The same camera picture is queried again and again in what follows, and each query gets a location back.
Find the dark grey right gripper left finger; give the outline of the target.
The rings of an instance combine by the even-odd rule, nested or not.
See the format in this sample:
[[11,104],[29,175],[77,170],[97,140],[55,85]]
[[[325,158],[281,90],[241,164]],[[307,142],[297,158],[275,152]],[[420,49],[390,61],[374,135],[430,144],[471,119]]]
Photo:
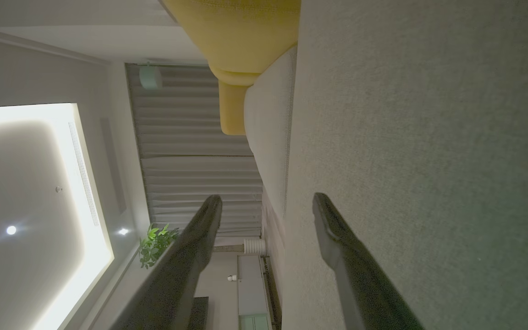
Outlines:
[[208,196],[112,324],[112,330],[186,330],[200,273],[220,227],[223,202]]

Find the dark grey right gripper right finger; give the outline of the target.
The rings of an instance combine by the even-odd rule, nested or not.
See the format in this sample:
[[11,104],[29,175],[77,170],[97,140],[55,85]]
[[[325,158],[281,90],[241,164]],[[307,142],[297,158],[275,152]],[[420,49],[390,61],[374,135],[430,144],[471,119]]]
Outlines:
[[321,257],[335,273],[346,328],[421,330],[412,309],[325,193],[314,194],[312,211]]

